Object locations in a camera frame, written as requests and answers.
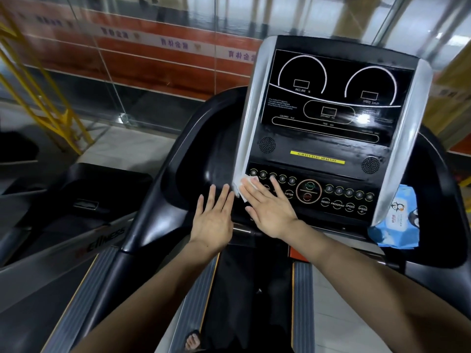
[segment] treadmill console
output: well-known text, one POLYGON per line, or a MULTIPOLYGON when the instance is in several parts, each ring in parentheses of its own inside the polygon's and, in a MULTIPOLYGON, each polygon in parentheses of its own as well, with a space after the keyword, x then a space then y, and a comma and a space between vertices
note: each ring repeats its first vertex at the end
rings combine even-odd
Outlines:
POLYGON ((239 133, 233 187, 275 176, 303 217, 376 225, 404 174, 432 82, 427 62, 345 41, 262 43, 239 133))

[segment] yellow label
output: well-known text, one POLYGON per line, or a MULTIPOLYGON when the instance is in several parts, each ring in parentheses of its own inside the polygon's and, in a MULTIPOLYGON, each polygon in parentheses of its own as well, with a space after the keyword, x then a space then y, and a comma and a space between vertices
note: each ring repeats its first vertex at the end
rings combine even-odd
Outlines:
POLYGON ((339 163, 339 164, 341 164, 341 165, 345 165, 345 161, 344 161, 344 160, 331 159, 330 157, 324 157, 324 156, 318 156, 318 155, 311 155, 310 153, 299 152, 299 151, 291 151, 290 154, 292 154, 292 155, 297 155, 297 156, 303 156, 303 157, 309 157, 310 159, 321 160, 321 161, 327 161, 327 162, 334 162, 334 163, 339 163))

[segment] hand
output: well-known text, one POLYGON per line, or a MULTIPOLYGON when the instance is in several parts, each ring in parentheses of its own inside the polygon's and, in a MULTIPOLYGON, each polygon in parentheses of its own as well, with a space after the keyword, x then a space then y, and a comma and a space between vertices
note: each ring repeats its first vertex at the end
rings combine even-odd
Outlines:
POLYGON ((277 180, 270 177, 270 181, 277 197, 260 183, 258 177, 251 178, 256 188, 249 183, 247 178, 243 178, 239 191, 252 205, 252 207, 245 207, 245 210, 257 227, 272 238, 283 239, 283 236, 289 232, 290 225, 298 218, 277 180))
POLYGON ((212 184, 209 188, 208 201, 204 211, 204 197, 200 195, 198 198, 190 236, 190 243, 203 244, 203 247, 209 250, 213 256, 229 243, 234 228, 231 220, 234 192, 229 193, 229 185, 225 184, 216 204, 214 204, 215 195, 216 186, 212 184))

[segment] left hand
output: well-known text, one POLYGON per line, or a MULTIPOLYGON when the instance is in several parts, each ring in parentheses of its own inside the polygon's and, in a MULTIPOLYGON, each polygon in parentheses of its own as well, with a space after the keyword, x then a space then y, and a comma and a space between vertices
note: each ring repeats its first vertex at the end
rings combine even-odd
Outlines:
POLYGON ((229 193, 229 185, 225 184, 216 204, 215 195, 216 186, 212 184, 204 211, 204 197, 200 195, 198 198, 190 236, 190 243, 202 244, 212 255, 219 253, 229 243, 234 228, 231 220, 234 192, 229 193))

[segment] foot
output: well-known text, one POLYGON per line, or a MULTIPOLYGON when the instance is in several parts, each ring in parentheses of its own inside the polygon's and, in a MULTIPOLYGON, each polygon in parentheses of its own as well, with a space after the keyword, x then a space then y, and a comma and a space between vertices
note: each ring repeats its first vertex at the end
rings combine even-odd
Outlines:
POLYGON ((188 336, 185 342, 185 350, 189 351, 192 349, 198 349, 201 346, 200 338, 196 333, 192 333, 188 336))

